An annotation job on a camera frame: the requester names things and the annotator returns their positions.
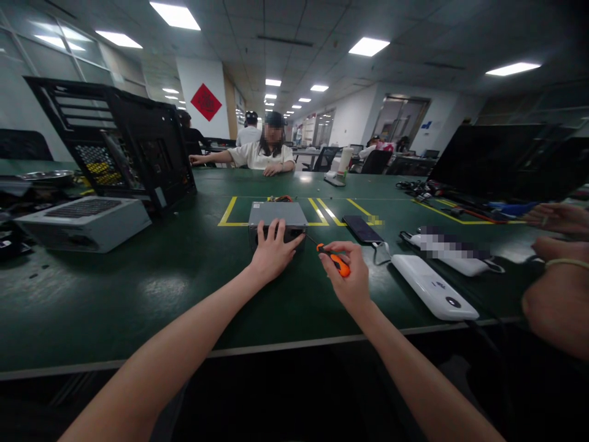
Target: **ceiling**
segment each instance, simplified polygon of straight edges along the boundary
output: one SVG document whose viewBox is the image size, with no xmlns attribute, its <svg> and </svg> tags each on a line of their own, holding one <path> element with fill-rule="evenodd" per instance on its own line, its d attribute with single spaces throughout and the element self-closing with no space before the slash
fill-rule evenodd
<svg viewBox="0 0 589 442">
<path fill-rule="evenodd" d="M 140 43 L 143 50 L 124 52 L 141 60 L 152 98 L 162 101 L 162 87 L 181 90 L 177 55 L 221 60 L 249 109 L 262 113 L 264 95 L 273 93 L 279 112 L 302 105 L 295 117 L 374 82 L 488 96 L 589 78 L 583 26 L 565 0 L 159 1 L 186 5 L 202 30 L 171 28 L 148 0 L 52 0 L 84 30 L 122 32 Z M 364 36 L 391 44 L 373 57 L 349 54 Z M 542 66 L 484 75 L 516 61 Z M 265 86 L 266 78 L 282 85 Z M 313 84 L 329 89 L 312 92 Z M 312 101 L 298 103 L 300 97 Z"/>
</svg>

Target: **orange screwdriver handle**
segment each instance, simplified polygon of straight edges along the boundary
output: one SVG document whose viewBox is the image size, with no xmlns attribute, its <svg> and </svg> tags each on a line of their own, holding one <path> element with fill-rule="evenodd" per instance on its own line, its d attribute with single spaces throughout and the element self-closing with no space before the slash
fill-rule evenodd
<svg viewBox="0 0 589 442">
<path fill-rule="evenodd" d="M 329 256 L 342 277 L 348 277 L 350 275 L 350 267 L 348 264 L 346 264 L 338 255 L 326 252 L 323 249 L 323 244 L 317 244 L 317 252 L 324 253 Z"/>
</svg>

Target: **green workbench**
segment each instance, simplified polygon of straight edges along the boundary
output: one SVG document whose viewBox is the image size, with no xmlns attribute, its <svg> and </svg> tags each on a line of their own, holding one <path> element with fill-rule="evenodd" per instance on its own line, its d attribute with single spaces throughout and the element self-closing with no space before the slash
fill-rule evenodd
<svg viewBox="0 0 589 442">
<path fill-rule="evenodd" d="M 71 163 L 0 161 L 0 174 L 72 168 Z M 468 278 L 430 264 L 480 312 L 480 323 L 522 318 L 520 300 L 538 277 L 524 263 L 537 233 L 521 224 L 457 221 L 395 188 L 400 177 L 349 175 L 343 188 L 322 173 L 263 177 L 243 169 L 194 170 L 198 193 L 108 254 L 47 251 L 0 264 L 0 379 L 120 366 L 146 340 L 220 288 L 252 258 L 247 223 L 253 201 L 290 195 L 321 242 L 351 240 L 339 219 L 365 215 L 391 253 L 413 253 L 401 230 L 437 225 L 489 247 L 506 274 Z M 391 264 L 363 247 L 373 300 L 404 333 L 460 327 L 436 319 Z M 379 250 L 377 262 L 385 261 Z M 362 339 L 341 306 L 310 242 L 231 322 L 212 355 L 240 354 Z"/>
</svg>

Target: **table edge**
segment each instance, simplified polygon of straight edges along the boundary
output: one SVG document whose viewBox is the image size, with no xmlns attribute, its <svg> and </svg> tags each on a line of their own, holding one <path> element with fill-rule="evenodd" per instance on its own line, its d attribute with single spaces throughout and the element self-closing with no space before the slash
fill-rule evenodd
<svg viewBox="0 0 589 442">
<path fill-rule="evenodd" d="M 501 319 L 501 322 L 505 324 L 519 321 L 523 321 L 522 316 L 513 316 Z M 499 323 L 499 321 L 497 321 L 496 319 L 484 319 L 476 322 L 477 324 L 482 326 L 494 325 Z M 467 325 L 464 322 L 457 322 L 454 324 L 439 324 L 430 325 L 427 327 L 403 328 L 400 330 L 400 332 L 403 335 L 417 335 L 420 333 L 458 330 L 466 327 Z M 329 344 L 343 344 L 347 342 L 364 341 L 365 339 L 366 337 L 364 335 L 350 335 L 335 336 L 333 338 L 308 339 L 306 341 L 293 341 L 278 344 L 265 344 L 260 346 L 236 347 L 232 349 L 213 350 L 211 353 L 209 353 L 207 358 L 236 356 L 252 353 L 264 353 L 269 351 L 290 350 L 304 347 L 316 347 Z M 105 362 L 93 362 L 87 364 L 62 365 L 50 368 L 33 368 L 30 370 L 6 371 L 4 373 L 0 373 L 0 381 L 39 378 L 42 376 L 56 376 L 59 374 L 83 373 L 85 371 L 112 370 L 114 368 L 120 368 L 125 362 L 126 359 L 120 359 Z"/>
</svg>

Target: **red diamond sign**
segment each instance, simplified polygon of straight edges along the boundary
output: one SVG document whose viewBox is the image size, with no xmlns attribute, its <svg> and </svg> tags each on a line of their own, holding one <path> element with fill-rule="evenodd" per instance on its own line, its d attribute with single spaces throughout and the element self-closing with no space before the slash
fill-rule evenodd
<svg viewBox="0 0 589 442">
<path fill-rule="evenodd" d="M 204 83 L 198 88 L 198 91 L 196 91 L 190 102 L 207 121 L 211 121 L 222 106 L 221 102 Z"/>
</svg>

